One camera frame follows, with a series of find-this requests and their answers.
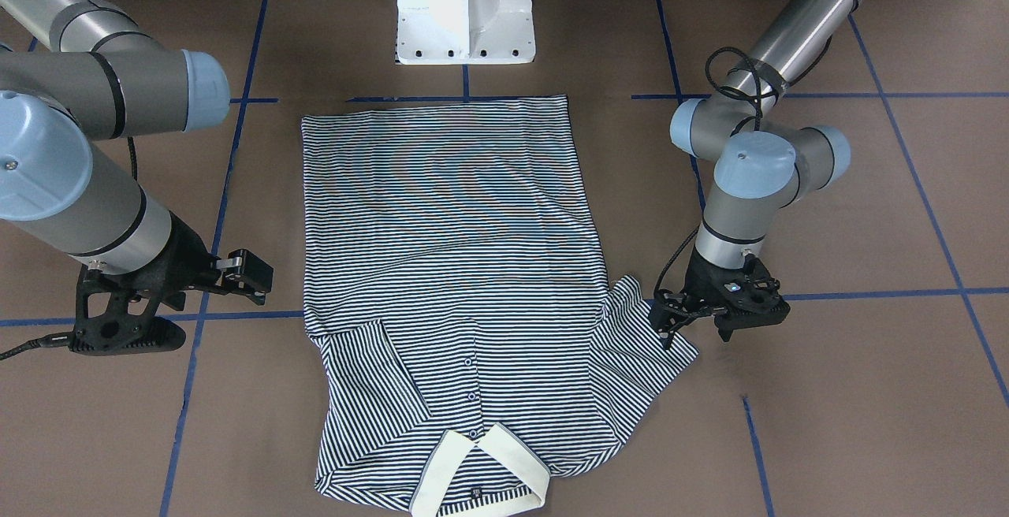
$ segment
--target blue cap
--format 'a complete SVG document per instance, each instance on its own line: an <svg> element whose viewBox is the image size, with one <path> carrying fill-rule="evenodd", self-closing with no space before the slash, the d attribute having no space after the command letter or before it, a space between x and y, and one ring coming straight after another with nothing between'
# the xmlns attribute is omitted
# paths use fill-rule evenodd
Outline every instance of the blue cap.
<svg viewBox="0 0 1009 517"><path fill-rule="evenodd" d="M693 124L694 111L702 101L704 100L688 99L684 101L673 112L673 120L669 121L669 137L673 139L673 144L691 157L696 157L696 154L690 143L690 125Z"/></svg>
<svg viewBox="0 0 1009 517"><path fill-rule="evenodd" d="M0 91L0 219L34 221L76 202L91 182L91 143L31 95Z"/></svg>
<svg viewBox="0 0 1009 517"><path fill-rule="evenodd" d="M833 171L830 172L830 180L821 186L821 188L826 188L833 184L833 181L839 179L840 175L845 174L852 166L852 144L848 142L845 133L837 128L827 125L816 125L809 128L817 129L822 136L825 136L826 141L830 143L830 149L833 150Z"/></svg>
<svg viewBox="0 0 1009 517"><path fill-rule="evenodd" d="M204 129L221 124L231 106L228 76L214 57L202 51L183 50L189 77L189 113L186 128Z"/></svg>
<svg viewBox="0 0 1009 517"><path fill-rule="evenodd" d="M766 198L788 186L795 174L795 147L765 131L736 133L714 165L714 183L725 194Z"/></svg>

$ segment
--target robotic arm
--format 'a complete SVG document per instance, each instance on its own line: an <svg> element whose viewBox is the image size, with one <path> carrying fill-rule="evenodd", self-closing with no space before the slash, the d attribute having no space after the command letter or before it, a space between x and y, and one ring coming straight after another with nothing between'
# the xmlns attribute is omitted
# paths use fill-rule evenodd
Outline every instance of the robotic arm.
<svg viewBox="0 0 1009 517"><path fill-rule="evenodd" d="M245 249L227 260L210 254L195 231L91 143L219 124L230 90L217 61L165 49L102 0L0 6L60 53L0 47L0 218L83 264L74 330L27 348L177 349L185 332L155 313L162 303L182 310L187 290L262 305L272 284L266 263ZM98 294L108 294L108 304L92 315L88 302ZM141 299L143 311L131 314L130 302Z"/></svg>
<svg viewBox="0 0 1009 517"><path fill-rule="evenodd" d="M778 209L837 180L852 153L833 127L793 129L764 117L815 67L862 1L791 0L750 54L716 50L706 72L719 54L735 53L741 62L721 85L708 76L717 92L710 99L685 101L673 115L673 143L715 166L684 287L661 289L661 276L656 286L650 317L667 345L703 316L714 316L728 341L734 330L778 324L788 315L779 282L758 256L761 246Z"/></svg>

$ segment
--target light blue joint cap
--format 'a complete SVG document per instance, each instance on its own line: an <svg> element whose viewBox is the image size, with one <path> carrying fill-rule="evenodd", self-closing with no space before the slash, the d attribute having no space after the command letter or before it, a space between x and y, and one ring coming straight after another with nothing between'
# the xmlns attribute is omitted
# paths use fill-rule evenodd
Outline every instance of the light blue joint cap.
<svg viewBox="0 0 1009 517"><path fill-rule="evenodd" d="M183 50L189 78L189 114L186 128L205 129L221 124L231 106L228 76L214 57L202 51Z"/></svg>
<svg viewBox="0 0 1009 517"><path fill-rule="evenodd" d="M0 91L0 219L35 221L69 208L91 182L91 143L37 97Z"/></svg>
<svg viewBox="0 0 1009 517"><path fill-rule="evenodd" d="M691 157L696 157L696 154L692 144L690 144L690 125L693 124L694 111L702 101L704 100L688 99L684 101L673 112L673 120L669 122L669 137L673 139L673 144Z"/></svg>
<svg viewBox="0 0 1009 517"><path fill-rule="evenodd" d="M826 141L830 143L830 149L833 150L833 171L830 173L830 180L821 187L826 188L848 172L848 167L852 166L852 144L848 142L845 133L834 127L816 125L809 128L817 129L818 132L822 133L826 137Z"/></svg>
<svg viewBox="0 0 1009 517"><path fill-rule="evenodd" d="M795 147L765 131L733 135L714 165L714 183L730 196L754 200L777 194L795 173Z"/></svg>

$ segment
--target white plastic bracket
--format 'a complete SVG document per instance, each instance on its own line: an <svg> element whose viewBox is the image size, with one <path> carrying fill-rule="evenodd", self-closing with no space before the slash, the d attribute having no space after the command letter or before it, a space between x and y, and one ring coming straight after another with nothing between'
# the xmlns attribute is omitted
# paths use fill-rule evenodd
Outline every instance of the white plastic bracket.
<svg viewBox="0 0 1009 517"><path fill-rule="evenodd" d="M532 0L397 0L396 57L407 65L526 64Z"/></svg>

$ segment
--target striped shirt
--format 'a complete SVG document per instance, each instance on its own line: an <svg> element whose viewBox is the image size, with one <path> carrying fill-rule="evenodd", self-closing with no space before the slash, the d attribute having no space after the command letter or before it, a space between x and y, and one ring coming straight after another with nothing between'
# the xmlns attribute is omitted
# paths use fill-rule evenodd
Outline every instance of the striped shirt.
<svg viewBox="0 0 1009 517"><path fill-rule="evenodd" d="M696 356L608 288L565 97L303 120L316 488L415 516L539 507Z"/></svg>

